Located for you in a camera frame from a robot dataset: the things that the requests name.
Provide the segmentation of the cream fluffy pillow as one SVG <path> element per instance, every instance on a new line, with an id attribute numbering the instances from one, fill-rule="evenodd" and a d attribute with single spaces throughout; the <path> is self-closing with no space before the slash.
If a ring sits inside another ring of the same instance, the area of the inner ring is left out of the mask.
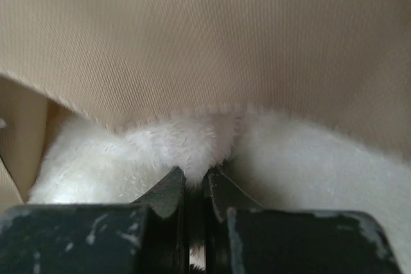
<path id="1" fill-rule="evenodd" d="M 228 163 L 227 176 L 280 209 L 373 215 L 410 272 L 410 163 L 273 110 L 177 117 L 115 135 L 90 120 L 60 124 L 30 203 L 126 203 L 179 167 L 192 190 Z"/>

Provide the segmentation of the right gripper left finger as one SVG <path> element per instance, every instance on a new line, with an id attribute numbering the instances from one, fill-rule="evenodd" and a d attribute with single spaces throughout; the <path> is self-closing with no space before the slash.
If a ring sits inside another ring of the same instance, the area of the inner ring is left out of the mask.
<path id="1" fill-rule="evenodd" d="M 25 205 L 1 215 L 2 273 L 187 273 L 185 178 L 130 204 Z"/>

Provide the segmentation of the beige fabric pet tent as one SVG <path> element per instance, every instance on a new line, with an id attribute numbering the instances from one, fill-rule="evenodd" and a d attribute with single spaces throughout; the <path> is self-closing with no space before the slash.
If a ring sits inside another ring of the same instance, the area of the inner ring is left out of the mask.
<path id="1" fill-rule="evenodd" d="M 410 0 L 1 0 L 1 207 L 48 102 L 122 131 L 278 108 L 410 157 Z"/>

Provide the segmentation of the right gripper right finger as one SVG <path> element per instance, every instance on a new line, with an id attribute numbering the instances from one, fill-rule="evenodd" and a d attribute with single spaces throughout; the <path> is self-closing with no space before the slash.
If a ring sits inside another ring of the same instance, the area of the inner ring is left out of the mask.
<path id="1" fill-rule="evenodd" d="M 364 212 L 264 208 L 213 169 L 204 181 L 208 273 L 399 273 Z"/>

